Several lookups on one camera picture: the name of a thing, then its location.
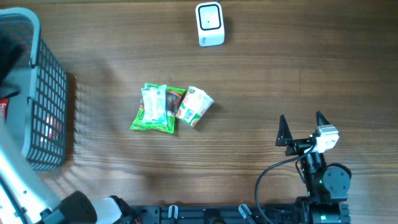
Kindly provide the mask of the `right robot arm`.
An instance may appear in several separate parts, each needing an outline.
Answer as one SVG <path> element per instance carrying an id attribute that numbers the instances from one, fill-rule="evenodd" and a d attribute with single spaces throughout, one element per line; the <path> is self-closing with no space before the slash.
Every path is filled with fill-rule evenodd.
<path id="1" fill-rule="evenodd" d="M 276 146 L 286 147 L 286 156 L 297 156 L 299 176 L 307 196 L 297 197 L 290 205 L 278 206 L 275 217 L 279 223 L 349 223 L 348 190 L 351 171 L 339 163 L 327 164 L 324 153 L 333 149 L 339 131 L 316 112 L 317 128 L 308 138 L 294 139 L 284 115 L 280 116 Z"/>

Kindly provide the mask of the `green snack bag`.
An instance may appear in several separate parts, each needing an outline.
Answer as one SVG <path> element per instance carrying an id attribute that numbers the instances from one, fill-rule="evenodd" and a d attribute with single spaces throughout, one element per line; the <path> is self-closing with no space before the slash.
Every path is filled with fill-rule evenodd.
<path id="1" fill-rule="evenodd" d="M 160 86 L 153 83 L 145 83 L 144 87 L 150 86 Z M 159 131 L 163 131 L 169 134 L 174 133 L 175 129 L 175 115 L 177 113 L 178 107 L 180 106 L 180 100 L 185 93 L 185 89 L 183 88 L 175 88 L 172 86 L 167 86 L 166 89 L 166 112 L 167 112 L 167 124 L 161 123 L 143 123 L 142 119 L 144 116 L 144 102 L 141 99 L 139 111 L 134 121 L 132 122 L 130 129 L 131 130 L 148 130 L 148 129 L 156 129 Z"/>

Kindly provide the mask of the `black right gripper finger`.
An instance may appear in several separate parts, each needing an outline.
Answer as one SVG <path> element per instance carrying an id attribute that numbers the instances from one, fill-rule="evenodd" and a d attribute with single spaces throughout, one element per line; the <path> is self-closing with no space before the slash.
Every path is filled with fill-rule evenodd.
<path id="1" fill-rule="evenodd" d="M 330 125 L 330 122 L 323 116 L 321 111 L 316 112 L 317 126 Z"/>
<path id="2" fill-rule="evenodd" d="M 293 137 L 291 135 L 285 115 L 282 114 L 279 120 L 279 130 L 277 133 L 275 145 L 278 147 L 282 147 L 282 146 L 291 146 L 292 144 L 293 144 Z"/>

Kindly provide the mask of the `instant noodle cup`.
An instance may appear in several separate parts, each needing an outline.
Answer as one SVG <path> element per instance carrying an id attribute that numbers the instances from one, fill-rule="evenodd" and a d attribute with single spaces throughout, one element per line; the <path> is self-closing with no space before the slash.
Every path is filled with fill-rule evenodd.
<path id="1" fill-rule="evenodd" d="M 175 116 L 189 126 L 195 127 L 214 102 L 205 91 L 189 86 Z"/>

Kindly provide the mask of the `red coffee stick sachet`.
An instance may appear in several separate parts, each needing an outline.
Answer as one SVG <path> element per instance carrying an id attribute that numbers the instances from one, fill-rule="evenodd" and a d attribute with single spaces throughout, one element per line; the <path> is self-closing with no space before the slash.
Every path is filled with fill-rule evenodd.
<path id="1" fill-rule="evenodd" d="M 6 120 L 8 105 L 9 99 L 0 99 L 1 116 L 3 120 Z"/>

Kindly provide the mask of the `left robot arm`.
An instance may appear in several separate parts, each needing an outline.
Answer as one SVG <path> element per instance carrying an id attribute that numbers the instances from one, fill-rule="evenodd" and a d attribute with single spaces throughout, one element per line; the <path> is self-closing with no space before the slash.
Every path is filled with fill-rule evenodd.
<path id="1" fill-rule="evenodd" d="M 17 42 L 1 36 L 1 76 L 6 77 L 24 53 L 24 48 Z M 31 103 L 31 137 L 34 140 L 34 150 L 39 151 L 42 141 L 39 134 L 41 128 L 46 130 L 49 126 L 53 131 L 58 131 L 47 122 L 47 117 L 55 116 L 54 110 L 47 110 L 32 100 Z M 63 101 L 61 109 L 65 109 L 66 100 Z M 60 108 L 55 103 L 50 104 L 50 109 L 56 108 L 55 114 L 60 114 Z M 15 143 L 4 130 L 1 123 L 1 185 L 9 197 L 11 204 L 16 205 L 16 216 L 24 223 L 28 218 L 34 223 L 142 223 L 142 217 L 125 201 L 116 196 L 91 202 L 88 197 L 80 191 L 76 191 L 68 197 L 60 200 L 47 186 L 38 178 L 31 169 L 30 164 L 21 157 Z"/>

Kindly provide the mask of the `light blue clear packet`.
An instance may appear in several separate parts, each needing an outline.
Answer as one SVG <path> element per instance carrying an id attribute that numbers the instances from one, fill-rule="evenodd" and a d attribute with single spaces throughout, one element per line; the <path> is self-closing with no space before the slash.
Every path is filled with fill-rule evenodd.
<path id="1" fill-rule="evenodd" d="M 167 124 L 166 89 L 167 85 L 150 86 L 141 89 L 144 102 L 143 123 Z"/>

